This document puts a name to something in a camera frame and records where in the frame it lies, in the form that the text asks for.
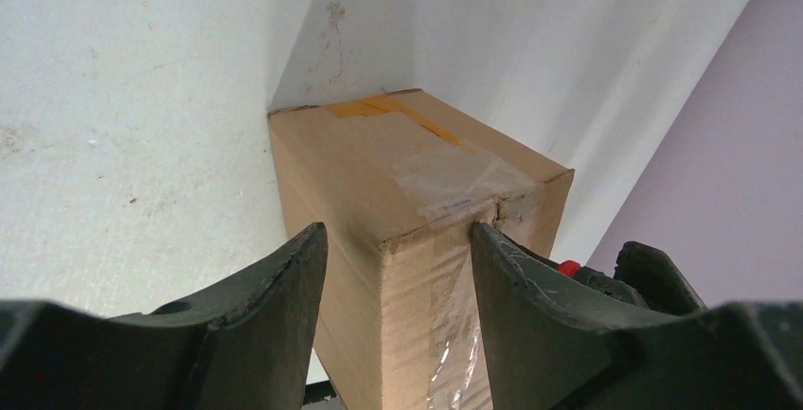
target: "clear packing tape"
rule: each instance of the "clear packing tape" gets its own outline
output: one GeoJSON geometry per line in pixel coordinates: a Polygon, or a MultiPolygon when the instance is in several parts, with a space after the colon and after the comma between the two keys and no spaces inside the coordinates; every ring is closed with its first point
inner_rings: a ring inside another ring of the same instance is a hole
{"type": "Polygon", "coordinates": [[[394,172],[399,187],[419,203],[419,214],[434,231],[463,236],[459,245],[434,251],[434,367],[428,409],[490,410],[468,232],[473,222],[483,221],[529,244],[543,184],[466,142],[444,141],[394,166],[394,172]]]}

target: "brown tape strip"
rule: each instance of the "brown tape strip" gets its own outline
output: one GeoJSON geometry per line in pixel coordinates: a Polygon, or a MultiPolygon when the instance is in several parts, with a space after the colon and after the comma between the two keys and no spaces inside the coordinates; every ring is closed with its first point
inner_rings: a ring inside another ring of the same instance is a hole
{"type": "Polygon", "coordinates": [[[338,118],[348,118],[350,116],[374,116],[389,114],[391,112],[402,112],[410,119],[417,122],[421,127],[429,130],[438,137],[457,146],[462,146],[460,138],[449,131],[438,126],[435,121],[407,107],[403,103],[390,96],[379,95],[372,98],[353,100],[351,102],[341,102],[326,106],[333,115],[338,118]]]}

